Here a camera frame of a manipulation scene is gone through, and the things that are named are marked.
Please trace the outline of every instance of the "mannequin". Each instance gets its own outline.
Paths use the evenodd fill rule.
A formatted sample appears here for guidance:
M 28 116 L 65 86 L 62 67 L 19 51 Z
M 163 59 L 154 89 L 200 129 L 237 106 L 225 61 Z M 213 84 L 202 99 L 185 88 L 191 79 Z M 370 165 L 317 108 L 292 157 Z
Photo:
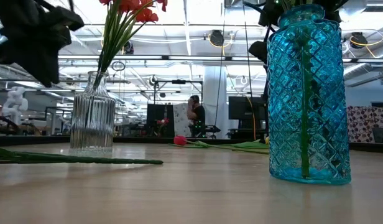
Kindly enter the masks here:
M 7 100 L 2 107 L 2 115 L 10 116 L 11 121 L 17 125 L 20 124 L 22 111 L 27 111 L 29 108 L 29 102 L 23 98 L 24 92 L 24 87 L 12 87 L 11 91 L 7 93 Z

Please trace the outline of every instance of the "vase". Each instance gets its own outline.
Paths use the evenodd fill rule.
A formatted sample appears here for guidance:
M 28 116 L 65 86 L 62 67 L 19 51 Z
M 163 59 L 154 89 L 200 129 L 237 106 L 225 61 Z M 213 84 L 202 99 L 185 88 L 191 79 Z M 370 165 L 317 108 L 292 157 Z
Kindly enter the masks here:
M 316 4 L 292 8 L 269 39 L 270 173 L 307 184 L 351 181 L 341 30 Z
M 88 75 L 85 91 L 74 98 L 70 148 L 108 152 L 113 147 L 116 102 L 106 89 L 107 73 Z

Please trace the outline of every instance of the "textured glass vase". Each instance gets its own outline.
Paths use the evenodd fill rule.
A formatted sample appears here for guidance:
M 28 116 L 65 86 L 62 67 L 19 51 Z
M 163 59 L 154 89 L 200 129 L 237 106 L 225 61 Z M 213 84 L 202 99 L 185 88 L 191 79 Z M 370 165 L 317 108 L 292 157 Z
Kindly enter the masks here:
M 75 96 L 70 148 L 108 152 L 113 147 L 115 100 L 106 89 L 106 73 L 89 72 L 85 91 Z
M 297 6 L 269 39 L 270 173 L 308 184 L 351 181 L 341 30 Z

